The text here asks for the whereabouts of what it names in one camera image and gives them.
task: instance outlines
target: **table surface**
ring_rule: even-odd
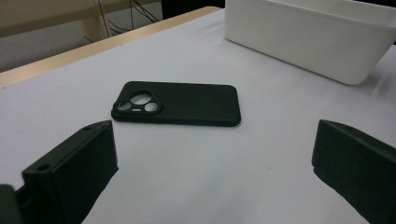
[[[320,119],[396,146],[395,58],[347,86],[226,40],[219,10],[0,90],[1,181],[112,119],[128,81],[228,84],[234,128],[113,121],[120,170],[84,223],[367,223],[311,157]]]

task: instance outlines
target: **phone case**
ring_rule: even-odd
[[[235,87],[166,82],[126,83],[111,116],[118,121],[222,127],[241,121]]]

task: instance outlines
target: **floor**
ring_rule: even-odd
[[[159,21],[163,19],[161,3],[148,4],[144,8]],[[134,8],[132,13],[135,29],[152,23],[139,11]],[[114,23],[111,27],[114,35],[132,29],[130,9],[107,16]],[[89,44],[91,42],[83,36],[78,21],[3,37],[0,38],[0,72]]]

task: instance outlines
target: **white container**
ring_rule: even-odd
[[[395,42],[395,27],[395,8],[347,0],[227,0],[225,7],[227,39],[349,85],[367,78]]]

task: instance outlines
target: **camera cutout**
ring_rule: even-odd
[[[147,91],[137,92],[132,95],[131,103],[134,105],[145,105],[151,100],[152,96]]]
[[[145,110],[148,112],[154,112],[158,109],[158,105],[155,103],[148,103],[145,105]]]

